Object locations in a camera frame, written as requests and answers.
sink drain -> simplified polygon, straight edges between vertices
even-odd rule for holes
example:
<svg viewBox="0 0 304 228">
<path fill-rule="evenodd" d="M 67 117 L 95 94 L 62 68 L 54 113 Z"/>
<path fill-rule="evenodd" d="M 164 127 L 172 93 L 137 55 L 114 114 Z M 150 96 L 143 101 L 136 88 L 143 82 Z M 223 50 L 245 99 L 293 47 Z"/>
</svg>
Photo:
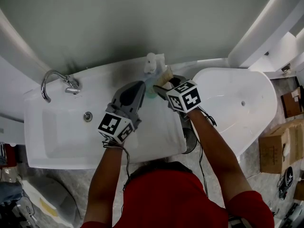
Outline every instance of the sink drain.
<svg viewBox="0 0 304 228">
<path fill-rule="evenodd" d="M 89 123 L 90 121 L 92 121 L 93 115 L 90 112 L 86 112 L 84 113 L 84 121 Z"/>
</svg>

faucet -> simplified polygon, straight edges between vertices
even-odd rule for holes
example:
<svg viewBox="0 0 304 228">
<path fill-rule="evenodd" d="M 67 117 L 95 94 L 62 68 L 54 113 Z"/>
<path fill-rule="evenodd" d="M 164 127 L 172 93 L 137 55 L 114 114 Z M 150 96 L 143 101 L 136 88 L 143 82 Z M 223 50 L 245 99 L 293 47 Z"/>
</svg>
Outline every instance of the faucet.
<svg viewBox="0 0 304 228">
<path fill-rule="evenodd" d="M 63 82 L 65 82 L 67 85 L 69 85 L 69 87 L 65 89 L 66 93 L 71 93 L 71 94 L 77 95 L 80 92 L 79 83 L 75 79 L 73 79 L 69 75 L 64 76 L 64 75 L 62 75 L 61 73 L 59 73 L 55 70 L 49 70 L 44 75 L 43 81 L 41 83 L 41 94 L 42 94 L 43 99 L 45 99 L 45 101 L 47 103 L 51 102 L 51 98 L 47 95 L 46 83 L 47 83 L 48 77 L 52 74 L 58 75 L 60 78 L 63 79 Z"/>
</svg>

person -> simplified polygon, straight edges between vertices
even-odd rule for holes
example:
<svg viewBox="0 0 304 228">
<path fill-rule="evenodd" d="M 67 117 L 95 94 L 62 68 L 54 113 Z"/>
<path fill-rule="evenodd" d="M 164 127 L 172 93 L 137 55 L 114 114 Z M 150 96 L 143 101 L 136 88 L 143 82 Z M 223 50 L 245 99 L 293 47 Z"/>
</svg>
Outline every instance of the person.
<svg viewBox="0 0 304 228">
<path fill-rule="evenodd" d="M 115 228 L 274 228 L 261 195 L 247 182 L 233 151 L 201 111 L 188 117 L 218 178 L 225 207 L 206 196 L 199 179 L 179 162 L 143 167 L 131 175 Z M 112 227 L 112 210 L 122 149 L 107 148 L 92 178 L 82 228 Z"/>
</svg>

person's left arm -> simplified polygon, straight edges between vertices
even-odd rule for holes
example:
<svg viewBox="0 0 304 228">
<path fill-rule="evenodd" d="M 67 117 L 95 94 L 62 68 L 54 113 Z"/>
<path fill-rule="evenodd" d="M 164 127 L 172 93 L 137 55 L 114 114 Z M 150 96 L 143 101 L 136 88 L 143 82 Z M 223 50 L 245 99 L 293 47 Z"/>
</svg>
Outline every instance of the person's left arm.
<svg viewBox="0 0 304 228">
<path fill-rule="evenodd" d="M 100 222 L 112 227 L 113 201 L 123 150 L 107 148 L 92 178 L 84 223 Z"/>
</svg>

tiled floor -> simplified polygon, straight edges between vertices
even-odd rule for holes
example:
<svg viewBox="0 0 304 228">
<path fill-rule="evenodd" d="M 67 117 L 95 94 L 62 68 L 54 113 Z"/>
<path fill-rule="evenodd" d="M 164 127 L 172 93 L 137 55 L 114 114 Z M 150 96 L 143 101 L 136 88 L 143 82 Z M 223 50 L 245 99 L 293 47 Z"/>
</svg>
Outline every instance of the tiled floor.
<svg viewBox="0 0 304 228">
<path fill-rule="evenodd" d="M 270 128 L 276 126 L 277 124 L 284 123 L 286 119 L 284 118 L 283 107 L 281 103 L 280 96 L 284 93 L 287 93 L 296 88 L 294 78 L 288 79 L 278 79 L 272 81 L 275 91 L 278 97 L 278 108 L 277 113 L 273 121 L 269 124 L 269 126 L 265 129 L 268 131 Z M 22 177 L 26 177 L 29 175 L 34 176 L 47 176 L 51 177 L 58 182 L 60 182 L 75 198 L 77 206 L 80 211 L 81 219 L 83 219 L 86 211 L 87 204 L 87 194 L 90 185 L 91 178 L 94 174 L 95 170 L 47 170 L 47 169 L 35 169 L 29 168 L 26 162 L 26 153 L 24 147 L 19 147 L 19 155 L 20 158 L 24 160 L 24 163 L 19 164 L 18 168 L 11 169 L 9 174 L 3 172 L 3 179 L 5 181 L 14 181 L 17 174 L 20 173 Z M 171 157 L 172 161 L 180 161 L 187 167 L 191 168 L 193 172 L 199 177 L 202 181 L 202 174 L 200 172 L 199 166 L 199 148 L 197 148 L 187 155 L 177 155 Z M 224 206 L 223 198 L 220 192 L 220 186 L 218 180 L 213 173 L 211 166 L 209 165 L 206 157 L 203 158 L 203 169 L 206 176 L 207 187 L 209 192 L 209 198 L 217 203 L 220 206 Z M 278 198 L 278 188 L 277 183 L 279 181 L 279 174 L 267 174 L 260 173 L 260 165 L 259 165 L 259 148 L 258 141 L 254 141 L 252 145 L 240 156 L 240 166 L 248 178 L 248 181 L 251 187 L 260 192 L 265 203 L 267 203 L 273 211 L 278 212 L 277 217 L 283 218 L 288 209 L 290 208 L 293 202 L 293 193 L 295 191 L 296 182 L 293 182 L 288 195 L 284 201 Z M 130 172 L 134 171 L 138 165 L 130 165 Z M 294 169 L 294 177 L 299 177 L 300 172 L 300 161 L 293 164 Z M 116 197 L 114 200 L 114 211 L 113 211 L 113 223 L 115 224 L 120 215 L 121 215 L 121 207 L 123 204 L 123 184 L 127 180 L 125 166 L 121 167 L 121 174 L 118 181 L 118 187 L 116 190 Z M 21 200 L 19 202 L 21 204 L 22 213 L 29 218 L 25 206 L 28 205 L 27 200 Z M 35 210 L 35 217 L 37 218 L 37 224 L 40 228 L 62 228 L 65 227 L 63 225 L 59 225 L 53 221 L 52 218 L 44 215 L 38 208 Z"/>
</svg>

